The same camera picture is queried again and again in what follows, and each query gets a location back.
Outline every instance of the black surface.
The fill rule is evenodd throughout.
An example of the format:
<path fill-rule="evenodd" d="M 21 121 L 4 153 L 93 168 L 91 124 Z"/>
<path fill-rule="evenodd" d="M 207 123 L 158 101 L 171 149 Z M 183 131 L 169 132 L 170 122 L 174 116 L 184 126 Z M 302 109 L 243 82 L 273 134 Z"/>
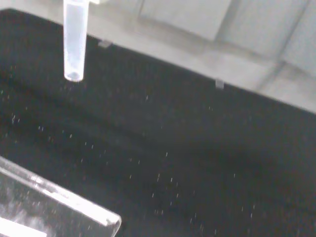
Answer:
<path fill-rule="evenodd" d="M 315 115 L 97 43 L 70 83 L 62 27 L 0 13 L 2 156 L 120 214 L 119 237 L 316 235 Z"/>

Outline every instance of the clear plastic edge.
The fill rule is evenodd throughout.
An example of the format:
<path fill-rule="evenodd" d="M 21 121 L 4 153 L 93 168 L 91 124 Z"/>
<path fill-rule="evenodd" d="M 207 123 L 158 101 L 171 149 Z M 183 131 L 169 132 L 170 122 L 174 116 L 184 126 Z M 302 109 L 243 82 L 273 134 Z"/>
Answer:
<path fill-rule="evenodd" d="M 117 226 L 112 237 L 118 232 L 122 223 L 121 217 L 101 206 L 98 206 L 79 195 L 76 195 L 0 156 L 0 173 L 44 194 L 67 207 L 82 213 L 99 224 L 107 227 Z"/>

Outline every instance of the microcentrifuge tube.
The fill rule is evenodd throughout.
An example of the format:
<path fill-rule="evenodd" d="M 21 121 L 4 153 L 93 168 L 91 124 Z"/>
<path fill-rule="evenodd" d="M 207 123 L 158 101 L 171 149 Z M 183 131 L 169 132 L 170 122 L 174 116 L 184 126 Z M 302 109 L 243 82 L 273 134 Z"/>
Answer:
<path fill-rule="evenodd" d="M 84 72 L 89 0 L 64 0 L 64 76 L 81 81 Z"/>

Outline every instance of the plastic tube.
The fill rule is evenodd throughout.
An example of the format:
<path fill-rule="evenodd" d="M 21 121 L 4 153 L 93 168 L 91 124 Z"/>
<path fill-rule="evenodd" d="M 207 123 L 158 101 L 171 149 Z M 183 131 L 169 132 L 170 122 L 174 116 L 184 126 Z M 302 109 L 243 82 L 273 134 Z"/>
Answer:
<path fill-rule="evenodd" d="M 81 81 L 84 72 L 89 0 L 64 0 L 64 76 Z"/>

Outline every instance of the transparent plastic sheet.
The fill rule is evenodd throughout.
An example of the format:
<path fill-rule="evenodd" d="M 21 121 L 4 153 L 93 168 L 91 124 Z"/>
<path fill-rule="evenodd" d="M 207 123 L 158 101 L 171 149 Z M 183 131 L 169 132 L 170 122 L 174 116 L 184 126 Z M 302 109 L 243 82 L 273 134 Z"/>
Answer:
<path fill-rule="evenodd" d="M 0 237 L 114 237 L 119 215 L 0 157 Z"/>

